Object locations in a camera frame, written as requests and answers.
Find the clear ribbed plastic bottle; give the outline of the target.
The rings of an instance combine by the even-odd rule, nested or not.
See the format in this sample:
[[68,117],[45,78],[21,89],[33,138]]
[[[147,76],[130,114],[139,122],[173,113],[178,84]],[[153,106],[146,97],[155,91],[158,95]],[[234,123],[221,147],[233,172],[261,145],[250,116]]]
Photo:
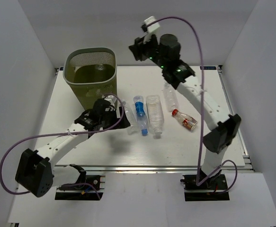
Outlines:
[[134,116],[134,113],[130,107],[130,105],[126,101],[122,101],[125,115],[127,117],[128,122],[130,123],[130,126],[127,128],[127,132],[129,135],[134,134],[136,132],[139,132],[140,128],[137,124],[136,118]]

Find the blue label plastic bottle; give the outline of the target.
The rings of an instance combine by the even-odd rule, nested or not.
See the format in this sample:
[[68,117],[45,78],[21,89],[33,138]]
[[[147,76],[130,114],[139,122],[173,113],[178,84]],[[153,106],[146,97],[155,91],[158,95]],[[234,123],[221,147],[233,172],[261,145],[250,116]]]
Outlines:
[[142,96],[134,97],[134,105],[136,110],[136,120],[137,124],[141,130],[143,136],[148,135],[148,119],[144,111],[144,102]]

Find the white cap large clear bottle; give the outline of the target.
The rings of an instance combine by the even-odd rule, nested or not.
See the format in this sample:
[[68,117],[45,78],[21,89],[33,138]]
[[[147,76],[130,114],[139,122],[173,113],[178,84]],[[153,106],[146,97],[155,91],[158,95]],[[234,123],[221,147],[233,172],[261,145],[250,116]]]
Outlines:
[[151,95],[146,97],[149,125],[155,137],[161,137],[163,133],[164,114],[161,106],[160,96]]

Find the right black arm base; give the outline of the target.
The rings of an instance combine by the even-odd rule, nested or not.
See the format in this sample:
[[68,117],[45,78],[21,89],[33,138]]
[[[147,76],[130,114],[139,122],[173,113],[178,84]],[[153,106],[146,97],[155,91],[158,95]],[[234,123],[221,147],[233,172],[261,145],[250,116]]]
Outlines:
[[196,175],[183,175],[180,182],[184,186],[185,201],[229,201],[226,177],[219,175],[212,181],[207,181],[201,186],[196,185]]

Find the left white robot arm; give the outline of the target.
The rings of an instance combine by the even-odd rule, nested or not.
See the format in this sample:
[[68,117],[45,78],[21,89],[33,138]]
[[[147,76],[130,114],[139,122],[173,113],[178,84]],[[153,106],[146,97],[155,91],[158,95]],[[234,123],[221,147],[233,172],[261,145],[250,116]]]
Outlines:
[[63,190],[95,189],[86,180],[86,170],[79,165],[57,167],[57,163],[91,136],[108,130],[123,129],[125,110],[122,102],[110,94],[98,99],[84,111],[64,133],[36,150],[26,149],[20,157],[15,180],[36,197],[44,196],[52,187]]

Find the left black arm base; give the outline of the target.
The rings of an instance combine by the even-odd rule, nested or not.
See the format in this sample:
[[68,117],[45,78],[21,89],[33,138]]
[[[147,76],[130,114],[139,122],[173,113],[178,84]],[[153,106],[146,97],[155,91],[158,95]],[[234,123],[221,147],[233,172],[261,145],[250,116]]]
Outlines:
[[57,201],[98,201],[105,187],[104,175],[90,175],[76,164],[53,168],[53,187]]

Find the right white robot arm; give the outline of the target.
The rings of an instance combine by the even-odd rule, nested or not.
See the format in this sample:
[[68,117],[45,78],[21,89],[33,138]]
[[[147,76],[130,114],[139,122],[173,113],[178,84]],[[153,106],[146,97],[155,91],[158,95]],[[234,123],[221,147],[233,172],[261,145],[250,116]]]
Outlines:
[[235,138],[241,117],[223,110],[203,88],[195,72],[180,59],[181,45],[171,34],[160,39],[156,35],[138,37],[129,46],[137,61],[151,60],[162,70],[166,82],[172,85],[201,114],[209,133],[202,136],[201,147],[206,148],[201,166],[200,183],[210,189],[217,183],[216,174],[221,168],[223,156]]

